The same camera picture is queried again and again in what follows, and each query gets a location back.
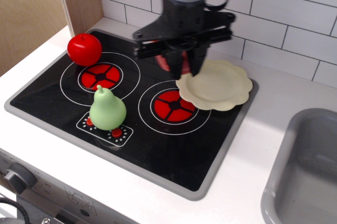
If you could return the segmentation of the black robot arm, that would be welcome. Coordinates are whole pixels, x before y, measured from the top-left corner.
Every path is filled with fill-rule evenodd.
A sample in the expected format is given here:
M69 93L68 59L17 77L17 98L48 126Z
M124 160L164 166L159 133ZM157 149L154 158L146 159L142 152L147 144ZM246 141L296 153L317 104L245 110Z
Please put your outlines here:
M162 56L176 80L184 63L197 75L209 46L231 39L235 15L223 12L225 6L211 6L206 0L163 0L161 16L133 34L135 57Z

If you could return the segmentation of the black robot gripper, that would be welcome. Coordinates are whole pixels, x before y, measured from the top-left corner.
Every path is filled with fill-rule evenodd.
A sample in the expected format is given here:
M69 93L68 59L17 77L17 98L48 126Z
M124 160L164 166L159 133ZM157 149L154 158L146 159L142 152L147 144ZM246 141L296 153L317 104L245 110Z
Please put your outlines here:
M205 0L163 0L161 16L133 34L135 57L164 54L171 76L179 80L183 67L181 51L187 51L190 73L196 76L209 44L231 39L235 15L220 10L208 6Z

